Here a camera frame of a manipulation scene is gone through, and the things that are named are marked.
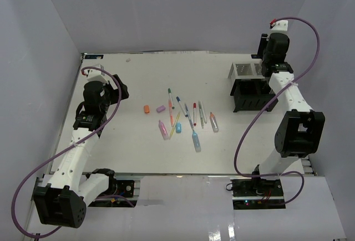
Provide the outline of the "blue capped marker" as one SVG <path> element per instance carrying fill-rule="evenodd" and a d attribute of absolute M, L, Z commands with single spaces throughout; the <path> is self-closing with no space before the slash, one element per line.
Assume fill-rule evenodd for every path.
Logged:
<path fill-rule="evenodd" d="M 182 104 L 182 102 L 181 102 L 181 100 L 180 100 L 180 98 L 178 96 L 176 97 L 176 100 L 177 100 L 177 102 L 178 102 L 178 104 L 179 104 L 179 106 L 181 108 L 181 111 L 184 114 L 184 116 L 188 117 L 186 109 L 185 109 L 184 105 Z"/>

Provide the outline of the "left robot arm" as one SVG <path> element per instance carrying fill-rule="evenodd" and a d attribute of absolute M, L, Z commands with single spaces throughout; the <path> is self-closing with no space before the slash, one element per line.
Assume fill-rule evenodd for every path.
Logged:
<path fill-rule="evenodd" d="M 107 121 L 108 108 L 118 100 L 129 97 L 128 88 L 117 75 L 120 88 L 104 76 L 90 78 L 84 85 L 84 100 L 75 112 L 70 144 L 61 163 L 45 186 L 34 190 L 33 199 L 42 224 L 79 228 L 87 206 L 98 196 L 112 196 L 117 190 L 114 171 L 96 169 L 81 182 L 82 173 L 91 150 L 98 142 Z"/>

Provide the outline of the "green capped marker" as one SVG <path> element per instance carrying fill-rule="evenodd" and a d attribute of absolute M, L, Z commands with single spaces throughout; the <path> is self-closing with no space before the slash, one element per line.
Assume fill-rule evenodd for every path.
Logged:
<path fill-rule="evenodd" d="M 174 102 L 173 102 L 173 96 L 172 96 L 172 93 L 171 93 L 171 89 L 168 88 L 168 94 L 169 94 L 169 100 L 171 102 L 171 108 L 172 109 L 175 109 L 175 106 L 174 106 Z"/>

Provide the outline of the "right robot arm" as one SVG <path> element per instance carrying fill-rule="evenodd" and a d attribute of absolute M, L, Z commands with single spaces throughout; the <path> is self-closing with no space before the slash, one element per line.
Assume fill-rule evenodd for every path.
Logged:
<path fill-rule="evenodd" d="M 316 153 L 325 123 L 324 114 L 311 108 L 294 82 L 293 69 L 285 61 L 289 44 L 286 34 L 263 34 L 257 52 L 262 59 L 261 73 L 280 94 L 278 103 L 285 110 L 275 133 L 275 148 L 253 172 L 250 188 L 257 196 L 265 195 L 294 162 Z"/>

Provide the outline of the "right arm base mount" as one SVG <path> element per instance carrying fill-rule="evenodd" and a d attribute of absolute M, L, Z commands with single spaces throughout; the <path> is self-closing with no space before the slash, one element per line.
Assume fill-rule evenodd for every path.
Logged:
<path fill-rule="evenodd" d="M 232 194 L 235 211 L 286 208 L 280 180 L 238 178 L 232 179 L 225 188 Z"/>

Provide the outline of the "red capped marker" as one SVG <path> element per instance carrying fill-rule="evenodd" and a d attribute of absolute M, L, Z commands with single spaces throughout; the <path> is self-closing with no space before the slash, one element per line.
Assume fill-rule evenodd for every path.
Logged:
<path fill-rule="evenodd" d="M 196 105 L 196 103 L 194 102 L 193 103 L 193 125 L 194 126 L 196 126 L 197 125 L 197 120 L 196 120 L 196 107 L 197 107 L 197 105 Z"/>

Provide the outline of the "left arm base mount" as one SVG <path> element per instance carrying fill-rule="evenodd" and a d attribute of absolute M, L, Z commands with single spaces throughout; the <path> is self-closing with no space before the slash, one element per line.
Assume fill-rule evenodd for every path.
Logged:
<path fill-rule="evenodd" d="M 110 193 L 111 195 L 126 198 L 131 204 L 119 197 L 104 198 L 104 196 L 108 196 Z M 140 181 L 116 180 L 112 192 L 101 194 L 102 198 L 95 200 L 89 206 L 100 208 L 133 208 L 137 204 L 139 193 Z"/>

